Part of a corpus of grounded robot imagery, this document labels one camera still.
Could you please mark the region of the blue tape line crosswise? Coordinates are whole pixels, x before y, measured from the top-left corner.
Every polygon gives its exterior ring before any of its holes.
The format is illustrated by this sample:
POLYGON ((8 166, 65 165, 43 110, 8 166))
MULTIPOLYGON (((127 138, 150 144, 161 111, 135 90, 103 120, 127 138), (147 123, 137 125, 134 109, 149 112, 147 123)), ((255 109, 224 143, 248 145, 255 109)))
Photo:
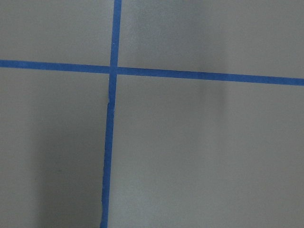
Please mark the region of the blue tape line crosswise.
MULTIPOLYGON (((68 72, 83 72, 83 73, 111 73, 109 66, 82 65, 82 64, 67 64, 67 63, 47 63, 19 60, 1 60, 1 67, 6 68, 21 68, 35 70, 53 70, 53 71, 68 71, 68 72)), ((239 75, 239 74, 222 74, 208 72, 192 72, 192 71, 174 71, 165 69, 146 69, 132 67, 118 67, 115 72, 119 75, 130 76, 154 76, 167 78, 183 78, 183 79, 201 79, 201 80, 216 80, 216 81, 231 81, 231 82, 246 82, 274 85, 289 85, 303 86, 302 78, 276 77, 276 76, 254 76, 254 75, 239 75)))

